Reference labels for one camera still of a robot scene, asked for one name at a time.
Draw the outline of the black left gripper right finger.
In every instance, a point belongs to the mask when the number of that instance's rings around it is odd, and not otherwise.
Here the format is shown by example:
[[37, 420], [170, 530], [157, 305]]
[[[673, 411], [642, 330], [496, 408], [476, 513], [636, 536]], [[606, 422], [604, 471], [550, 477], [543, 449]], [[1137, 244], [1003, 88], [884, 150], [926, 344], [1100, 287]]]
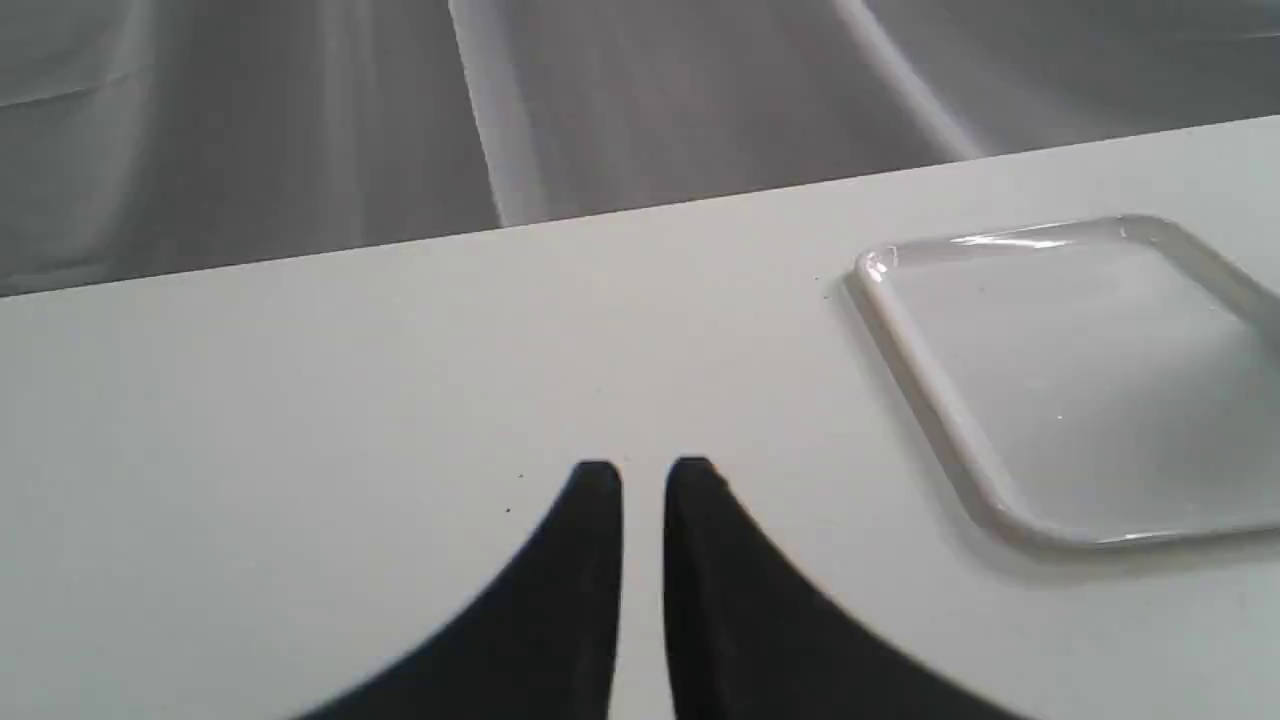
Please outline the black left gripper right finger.
[[663, 606], [678, 719], [1004, 719], [817, 589], [716, 465], [682, 457], [664, 496]]

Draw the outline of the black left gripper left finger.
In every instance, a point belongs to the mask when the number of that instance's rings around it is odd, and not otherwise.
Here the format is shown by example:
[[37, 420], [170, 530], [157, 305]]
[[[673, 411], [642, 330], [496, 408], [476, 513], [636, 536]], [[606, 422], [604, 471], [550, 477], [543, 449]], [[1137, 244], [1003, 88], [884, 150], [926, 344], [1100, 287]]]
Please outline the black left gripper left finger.
[[310, 717], [607, 717], [623, 529], [617, 469], [579, 462], [524, 547], [465, 610]]

